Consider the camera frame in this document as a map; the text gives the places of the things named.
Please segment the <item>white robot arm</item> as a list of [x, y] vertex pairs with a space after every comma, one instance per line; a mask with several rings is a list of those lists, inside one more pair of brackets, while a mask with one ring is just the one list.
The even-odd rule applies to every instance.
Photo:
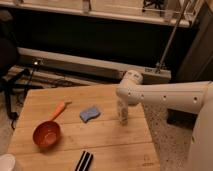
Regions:
[[127, 119], [128, 105], [163, 104], [167, 108], [197, 114], [185, 171], [213, 171], [213, 81], [142, 85], [135, 70], [125, 73], [116, 88], [124, 103], [119, 113]]

